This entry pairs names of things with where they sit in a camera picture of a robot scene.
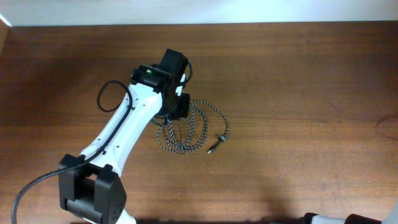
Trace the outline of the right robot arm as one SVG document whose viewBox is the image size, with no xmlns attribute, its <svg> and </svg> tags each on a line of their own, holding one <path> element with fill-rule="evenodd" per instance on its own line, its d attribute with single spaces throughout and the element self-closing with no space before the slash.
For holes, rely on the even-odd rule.
<svg viewBox="0 0 398 224">
<path fill-rule="evenodd" d="M 329 217 L 317 213 L 306 213 L 299 219 L 300 224 L 397 224 L 397 202 L 395 202 L 388 216 L 383 220 L 376 220 L 358 214 L 348 215 L 346 218 Z"/>
</svg>

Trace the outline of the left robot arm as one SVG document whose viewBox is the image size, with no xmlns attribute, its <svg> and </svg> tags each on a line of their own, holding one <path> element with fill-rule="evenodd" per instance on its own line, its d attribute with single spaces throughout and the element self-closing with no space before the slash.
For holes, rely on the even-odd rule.
<svg viewBox="0 0 398 224">
<path fill-rule="evenodd" d="M 65 155 L 59 167 L 60 206 L 90 223 L 135 223 L 125 209 L 121 182 L 126 160 L 152 118 L 167 121 L 188 114 L 182 93 L 188 58 L 167 49 L 158 64 L 141 65 L 131 75 L 125 99 L 105 128 L 79 156 Z"/>
</svg>

